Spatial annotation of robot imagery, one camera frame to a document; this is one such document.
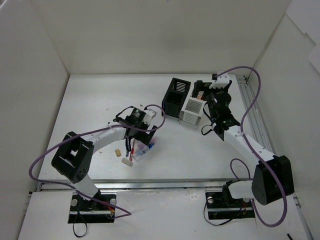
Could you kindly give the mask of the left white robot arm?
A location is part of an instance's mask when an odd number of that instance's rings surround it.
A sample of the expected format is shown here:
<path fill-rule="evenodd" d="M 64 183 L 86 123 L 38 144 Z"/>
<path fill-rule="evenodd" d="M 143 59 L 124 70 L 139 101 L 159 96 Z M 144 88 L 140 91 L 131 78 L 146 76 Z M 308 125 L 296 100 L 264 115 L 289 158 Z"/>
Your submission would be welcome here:
<path fill-rule="evenodd" d="M 96 209 L 102 200 L 100 190 L 89 177 L 93 154 L 107 145 L 122 140 L 125 140 L 128 154 L 133 152 L 132 140 L 149 144 L 155 132 L 146 131 L 156 114 L 152 109 L 141 110 L 134 107 L 131 114 L 125 118 L 116 115 L 106 130 L 77 137 L 57 149 L 51 165 L 66 177 L 77 191 L 84 194 L 81 202 L 87 209 Z"/>

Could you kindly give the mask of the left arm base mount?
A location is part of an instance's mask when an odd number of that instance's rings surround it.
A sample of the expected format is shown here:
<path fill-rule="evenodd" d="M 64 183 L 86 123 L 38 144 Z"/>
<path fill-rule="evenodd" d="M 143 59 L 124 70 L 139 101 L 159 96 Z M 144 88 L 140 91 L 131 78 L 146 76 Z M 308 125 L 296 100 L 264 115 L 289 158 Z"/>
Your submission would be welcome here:
<path fill-rule="evenodd" d="M 114 207 L 97 203 L 92 200 L 84 200 L 80 195 L 73 194 L 70 202 L 69 224 L 102 224 L 114 223 Z"/>

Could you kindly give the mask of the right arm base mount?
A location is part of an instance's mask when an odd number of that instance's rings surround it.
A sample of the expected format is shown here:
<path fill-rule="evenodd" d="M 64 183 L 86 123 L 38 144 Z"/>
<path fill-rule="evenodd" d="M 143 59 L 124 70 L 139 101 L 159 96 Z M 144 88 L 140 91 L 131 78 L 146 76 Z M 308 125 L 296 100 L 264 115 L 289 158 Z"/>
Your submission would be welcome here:
<path fill-rule="evenodd" d="M 255 212 L 250 202 L 241 199 L 226 201 L 222 192 L 206 192 L 203 216 L 212 226 L 223 226 L 231 221 L 254 219 Z"/>

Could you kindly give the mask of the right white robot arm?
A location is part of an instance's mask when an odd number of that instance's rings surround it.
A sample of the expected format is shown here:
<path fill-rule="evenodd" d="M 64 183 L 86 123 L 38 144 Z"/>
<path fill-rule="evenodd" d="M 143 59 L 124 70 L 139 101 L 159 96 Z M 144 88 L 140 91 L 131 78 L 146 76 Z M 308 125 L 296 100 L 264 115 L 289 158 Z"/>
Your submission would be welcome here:
<path fill-rule="evenodd" d="M 249 135 L 232 115 L 229 108 L 231 96 L 228 93 L 232 81 L 214 87 L 213 83 L 197 80 L 192 96 L 202 92 L 213 132 L 236 149 L 254 169 L 253 177 L 248 180 L 229 181 L 223 188 L 221 200 L 227 206 L 233 206 L 239 199 L 255 199 L 261 205 L 267 205 L 294 193 L 294 181 L 290 160 L 286 156 L 277 156 L 268 151 Z"/>

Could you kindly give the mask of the clear bottle blue cap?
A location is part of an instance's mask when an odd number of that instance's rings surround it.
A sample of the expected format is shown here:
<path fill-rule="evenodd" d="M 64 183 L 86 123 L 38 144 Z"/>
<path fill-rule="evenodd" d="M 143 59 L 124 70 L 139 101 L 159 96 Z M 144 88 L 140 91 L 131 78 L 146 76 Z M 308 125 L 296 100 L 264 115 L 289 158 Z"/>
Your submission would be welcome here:
<path fill-rule="evenodd" d="M 145 145 L 144 147 L 138 149 L 132 156 L 132 158 L 135 161 L 138 161 L 142 156 L 144 156 L 153 146 L 154 146 L 154 142 L 153 143 L 149 143 L 148 145 Z"/>

